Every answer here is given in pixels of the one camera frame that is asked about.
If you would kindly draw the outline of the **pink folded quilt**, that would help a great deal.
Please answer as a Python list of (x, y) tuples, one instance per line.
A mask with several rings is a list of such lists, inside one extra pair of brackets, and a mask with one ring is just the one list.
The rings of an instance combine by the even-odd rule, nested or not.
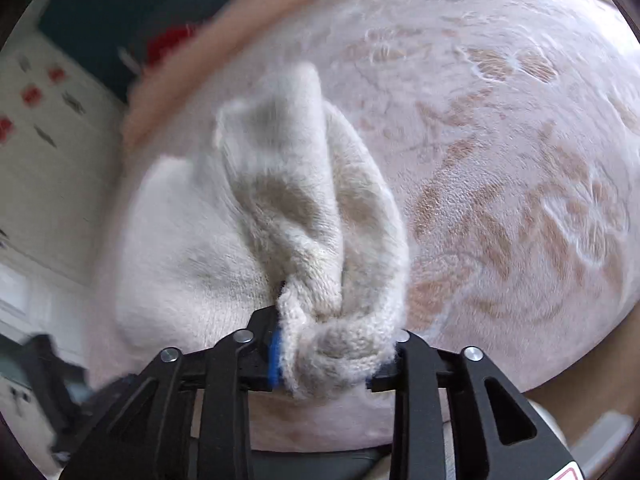
[(232, 0), (194, 38), (145, 67), (129, 92), (129, 110), (122, 124), (124, 153), (131, 155), (149, 141), (236, 52), (311, 1)]

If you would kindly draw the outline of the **teal padded headboard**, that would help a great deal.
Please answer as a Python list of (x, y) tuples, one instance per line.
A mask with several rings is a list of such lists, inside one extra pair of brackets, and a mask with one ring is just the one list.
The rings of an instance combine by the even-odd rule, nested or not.
[(64, 53), (126, 101), (134, 73), (120, 55), (146, 61), (148, 43), (168, 29), (198, 24), (230, 0), (50, 0), (38, 27)]

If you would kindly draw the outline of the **white wardrobe with stickers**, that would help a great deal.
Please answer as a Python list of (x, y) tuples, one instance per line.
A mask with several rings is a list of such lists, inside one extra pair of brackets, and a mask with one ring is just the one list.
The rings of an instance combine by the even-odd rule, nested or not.
[(39, 32), (1, 51), (1, 333), (85, 363), (92, 264), (124, 106)]

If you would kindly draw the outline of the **cream knitted sweater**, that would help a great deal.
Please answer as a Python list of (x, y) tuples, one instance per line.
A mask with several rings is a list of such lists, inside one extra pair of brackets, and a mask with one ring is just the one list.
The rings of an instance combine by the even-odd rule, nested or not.
[(333, 396), (394, 356), (405, 228), (310, 64), (224, 104), (197, 153), (153, 162), (120, 236), (116, 318), (135, 356), (204, 348), (268, 306), (294, 396)]

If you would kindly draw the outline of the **red cloth item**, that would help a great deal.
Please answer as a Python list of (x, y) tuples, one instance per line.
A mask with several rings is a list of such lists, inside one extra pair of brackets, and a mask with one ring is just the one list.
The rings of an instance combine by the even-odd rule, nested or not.
[(183, 24), (171, 26), (146, 43), (145, 64), (153, 67), (162, 62), (182, 44), (190, 40), (198, 32), (198, 25)]

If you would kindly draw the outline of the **pink butterfly bed blanket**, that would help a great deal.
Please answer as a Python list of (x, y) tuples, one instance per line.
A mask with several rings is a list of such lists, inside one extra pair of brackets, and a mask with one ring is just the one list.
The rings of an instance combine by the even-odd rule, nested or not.
[[(141, 372), (116, 318), (120, 228), (158, 158), (197, 153), (224, 104), (316, 69), (393, 195), (409, 269), (400, 327), (484, 349), (522, 390), (595, 347), (639, 298), (639, 44), (600, 0), (314, 0), (262, 32), (141, 148), (96, 266), (86, 319), (93, 388)], [(394, 400), (250, 396), (270, 452), (390, 443)]]

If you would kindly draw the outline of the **black left gripper far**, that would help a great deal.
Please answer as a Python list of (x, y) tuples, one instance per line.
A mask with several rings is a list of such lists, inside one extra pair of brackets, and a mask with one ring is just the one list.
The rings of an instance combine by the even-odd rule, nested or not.
[(18, 362), (54, 433), (50, 453), (65, 466), (96, 422), (132, 383), (135, 374), (120, 376), (98, 390), (86, 382), (86, 370), (63, 361), (48, 334), (22, 343)]

